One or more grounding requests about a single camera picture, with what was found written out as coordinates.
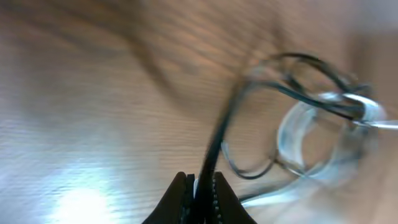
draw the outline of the wood grain surface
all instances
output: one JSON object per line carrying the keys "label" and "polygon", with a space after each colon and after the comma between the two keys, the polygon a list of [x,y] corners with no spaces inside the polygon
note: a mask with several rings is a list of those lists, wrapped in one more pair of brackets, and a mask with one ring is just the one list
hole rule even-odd
{"label": "wood grain surface", "polygon": [[[363,69],[358,9],[347,0],[0,1],[0,222],[142,222],[178,171],[198,175],[231,87],[257,60],[301,51]],[[396,106],[383,98],[386,76],[372,74]],[[228,133],[239,166],[266,159],[293,103],[272,90],[244,102]],[[330,139],[307,142],[308,152]],[[383,194],[398,182],[386,177],[389,153],[338,193],[249,213],[259,223],[392,223],[382,221],[397,203]],[[238,195],[288,178],[273,170],[243,181],[223,158],[218,169]]]}

